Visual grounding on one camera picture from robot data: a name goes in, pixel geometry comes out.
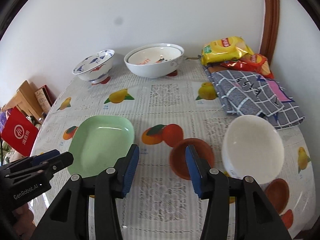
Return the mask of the person's left hand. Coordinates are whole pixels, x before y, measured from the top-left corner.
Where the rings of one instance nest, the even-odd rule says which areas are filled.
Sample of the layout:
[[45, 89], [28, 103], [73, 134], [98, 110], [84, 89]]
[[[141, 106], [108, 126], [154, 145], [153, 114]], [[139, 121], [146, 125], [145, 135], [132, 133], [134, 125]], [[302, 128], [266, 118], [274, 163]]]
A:
[[31, 239], [36, 226], [34, 224], [34, 214], [29, 209], [28, 203], [17, 208], [13, 214], [17, 219], [16, 224], [13, 226], [16, 234], [20, 239]]

